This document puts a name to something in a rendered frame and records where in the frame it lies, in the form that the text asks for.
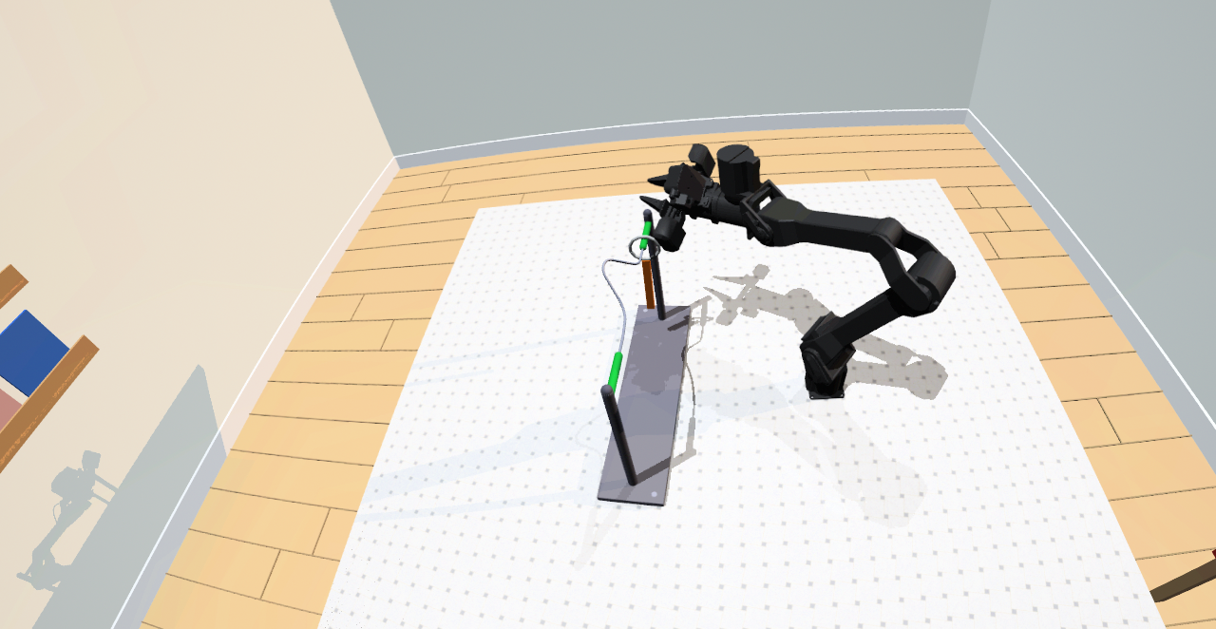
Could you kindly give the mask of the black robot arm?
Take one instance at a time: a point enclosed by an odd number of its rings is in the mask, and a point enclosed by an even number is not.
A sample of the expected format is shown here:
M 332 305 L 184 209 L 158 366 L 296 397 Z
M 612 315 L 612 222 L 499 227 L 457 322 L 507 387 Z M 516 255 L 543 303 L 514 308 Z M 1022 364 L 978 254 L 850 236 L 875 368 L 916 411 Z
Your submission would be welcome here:
M 807 370 L 809 400 L 846 398 L 848 359 L 856 352 L 854 339 L 882 328 L 900 316 L 917 318 L 938 310 L 940 301 L 955 283 L 955 262 L 938 251 L 928 238 L 918 236 L 893 217 L 884 219 L 815 212 L 787 198 L 770 179 L 761 182 L 760 158 L 748 145 L 731 144 L 717 148 L 717 221 L 745 229 L 769 247 L 788 247 L 800 242 L 831 245 L 833 248 L 869 253 L 879 262 L 890 288 L 839 318 L 821 314 L 803 337 L 804 367 Z M 687 212 L 706 206 L 705 178 L 687 164 L 669 167 L 663 190 L 674 209 Z M 762 200 L 771 200 L 761 206 Z M 704 204 L 705 203 L 705 204 Z M 917 260 L 906 271 L 896 248 Z M 841 395 L 840 395 L 841 394 Z

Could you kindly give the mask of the grey hoop with orange handle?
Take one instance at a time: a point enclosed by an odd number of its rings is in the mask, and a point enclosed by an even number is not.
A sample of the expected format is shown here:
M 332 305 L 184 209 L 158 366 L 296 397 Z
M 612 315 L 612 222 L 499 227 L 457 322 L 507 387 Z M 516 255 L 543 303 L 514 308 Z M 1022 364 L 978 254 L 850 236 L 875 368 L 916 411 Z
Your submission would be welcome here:
M 655 242 L 655 237 L 651 237 L 648 235 L 638 235 L 637 237 L 631 238 L 631 242 L 627 245 L 627 247 L 629 247 L 630 254 L 634 254 L 635 259 L 638 259 L 638 255 L 634 253 L 634 242 L 636 242 L 636 240 L 638 240 L 638 238 L 651 238 L 657 245 L 655 255 L 643 257 L 642 258 L 642 270 L 643 270 L 643 277 L 644 277 L 644 294 L 646 294 L 646 301 L 647 301 L 647 309 L 654 309 L 655 308 L 655 288 L 653 288 L 651 260 L 655 259 L 657 254 L 660 254 L 660 252 L 662 252 L 662 245 L 659 245 L 659 243 Z

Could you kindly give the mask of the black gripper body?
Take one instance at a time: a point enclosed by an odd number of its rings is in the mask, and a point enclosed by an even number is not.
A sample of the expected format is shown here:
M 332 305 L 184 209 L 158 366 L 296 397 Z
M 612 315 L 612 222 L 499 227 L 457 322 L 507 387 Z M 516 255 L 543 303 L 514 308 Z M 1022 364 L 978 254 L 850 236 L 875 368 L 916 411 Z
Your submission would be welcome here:
M 689 148 L 688 159 L 696 162 L 696 165 L 689 165 L 700 173 L 705 178 L 710 178 L 713 170 L 715 169 L 715 161 L 713 161 L 711 151 L 706 148 L 704 144 L 694 144 Z M 702 218 L 717 223 L 717 196 L 722 192 L 720 190 L 720 184 L 713 182 L 713 187 L 706 186 L 704 198 L 709 198 L 706 206 L 696 206 L 694 209 L 688 209 L 687 212 L 680 212 L 674 209 L 671 204 L 668 206 L 665 215 L 660 221 L 657 221 L 655 226 L 655 242 L 662 245 L 664 251 L 676 252 L 680 251 L 680 245 L 683 242 L 686 236 L 685 225 L 686 215 L 691 219 Z

